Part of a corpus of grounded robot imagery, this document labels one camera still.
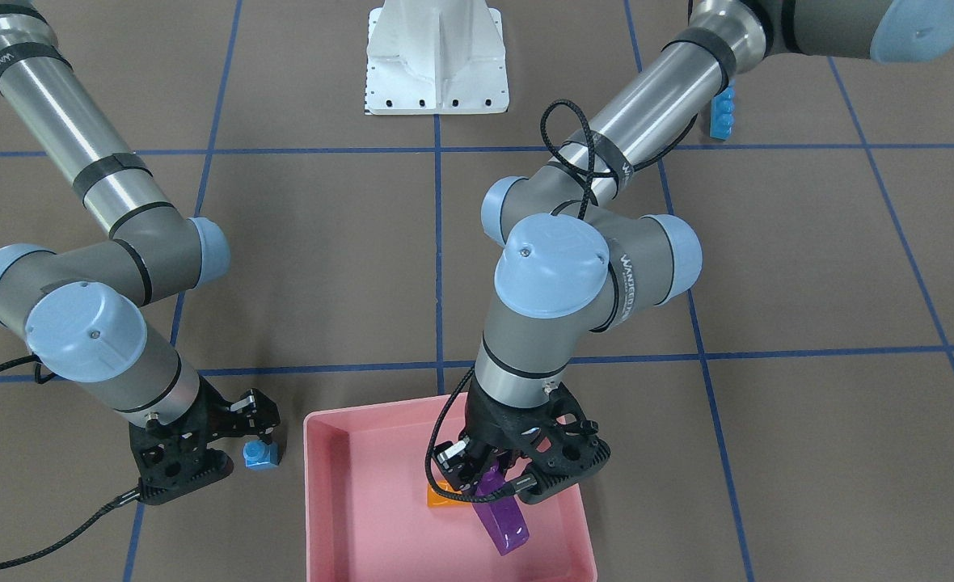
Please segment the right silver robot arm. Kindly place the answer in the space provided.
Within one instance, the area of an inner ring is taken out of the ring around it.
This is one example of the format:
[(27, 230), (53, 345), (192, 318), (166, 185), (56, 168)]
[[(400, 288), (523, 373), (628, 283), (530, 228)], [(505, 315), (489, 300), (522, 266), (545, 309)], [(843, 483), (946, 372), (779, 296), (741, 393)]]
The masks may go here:
[(226, 478), (234, 462), (212, 442), (256, 437), (269, 445), (277, 406), (258, 390), (223, 398), (141, 312), (228, 272), (222, 229), (182, 217), (30, 1), (0, 1), (0, 96), (105, 235), (65, 253), (0, 248), (0, 325), (49, 372), (129, 424), (142, 504)]

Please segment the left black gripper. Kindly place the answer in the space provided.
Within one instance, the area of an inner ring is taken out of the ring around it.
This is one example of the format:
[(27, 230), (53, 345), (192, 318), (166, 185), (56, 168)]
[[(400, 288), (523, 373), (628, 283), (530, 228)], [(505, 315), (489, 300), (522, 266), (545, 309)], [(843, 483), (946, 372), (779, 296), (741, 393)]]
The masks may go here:
[[(456, 442), (433, 446), (433, 463), (452, 491), (440, 490), (448, 500), (488, 504), (517, 495), (524, 504), (539, 504), (583, 479), (595, 475), (610, 460), (610, 447), (598, 435), (598, 424), (588, 419), (564, 385), (534, 408), (500, 404), (470, 382), (466, 395), (465, 427)], [(477, 483), (493, 462), (500, 472), (528, 459), (521, 475), (495, 493), (476, 496)]]

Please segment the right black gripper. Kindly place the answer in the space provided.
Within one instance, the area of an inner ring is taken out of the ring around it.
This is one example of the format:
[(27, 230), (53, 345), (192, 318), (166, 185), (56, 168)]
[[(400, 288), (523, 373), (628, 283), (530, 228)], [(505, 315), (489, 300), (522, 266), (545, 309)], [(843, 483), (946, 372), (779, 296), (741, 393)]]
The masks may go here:
[(200, 378), (199, 394), (180, 419), (167, 426), (156, 420), (144, 428), (130, 424), (130, 449), (140, 473), (136, 500), (165, 504), (224, 479), (234, 463), (228, 453), (211, 449), (209, 443), (258, 436), (270, 445), (270, 433), (280, 423), (280, 410), (266, 394), (251, 388), (232, 403)]

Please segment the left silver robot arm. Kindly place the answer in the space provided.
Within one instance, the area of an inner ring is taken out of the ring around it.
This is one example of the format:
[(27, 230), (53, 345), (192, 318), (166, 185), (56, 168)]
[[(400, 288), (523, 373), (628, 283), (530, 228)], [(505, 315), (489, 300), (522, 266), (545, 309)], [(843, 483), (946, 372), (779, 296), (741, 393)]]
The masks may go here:
[(673, 215), (607, 210), (739, 74), (774, 54), (931, 61), (954, 47), (954, 1), (699, 1), (687, 29), (529, 178), (496, 181), (482, 227), (502, 247), (458, 439), (430, 439), (430, 489), (463, 504), (539, 504), (595, 475), (610, 447), (564, 383), (583, 334), (661, 306), (703, 252)]

